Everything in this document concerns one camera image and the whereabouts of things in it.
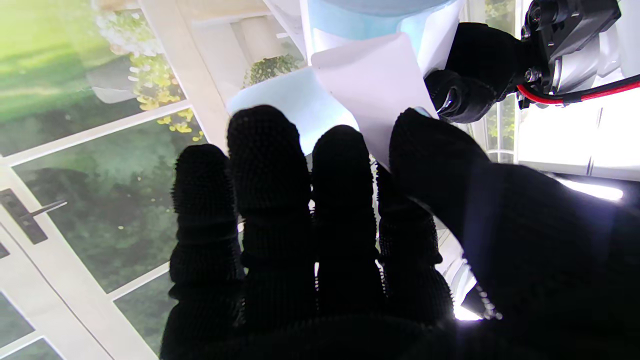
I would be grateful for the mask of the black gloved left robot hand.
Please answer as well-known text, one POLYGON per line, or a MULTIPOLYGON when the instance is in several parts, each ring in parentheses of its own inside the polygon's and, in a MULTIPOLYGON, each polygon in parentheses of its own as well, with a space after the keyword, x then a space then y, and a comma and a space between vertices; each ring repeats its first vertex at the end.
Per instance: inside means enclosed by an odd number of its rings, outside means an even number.
POLYGON ((486 23, 460 22, 445 68, 423 80, 440 120, 469 124, 516 92, 535 59, 529 42, 486 23))

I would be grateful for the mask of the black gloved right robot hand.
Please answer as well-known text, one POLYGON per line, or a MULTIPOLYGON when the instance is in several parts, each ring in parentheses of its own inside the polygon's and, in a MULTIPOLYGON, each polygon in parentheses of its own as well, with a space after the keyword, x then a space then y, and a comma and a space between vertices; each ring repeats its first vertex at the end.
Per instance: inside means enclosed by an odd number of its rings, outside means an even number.
POLYGON ((307 168, 270 105, 173 186, 162 360, 637 360, 639 212, 491 161, 409 108, 377 170, 347 125, 307 168))

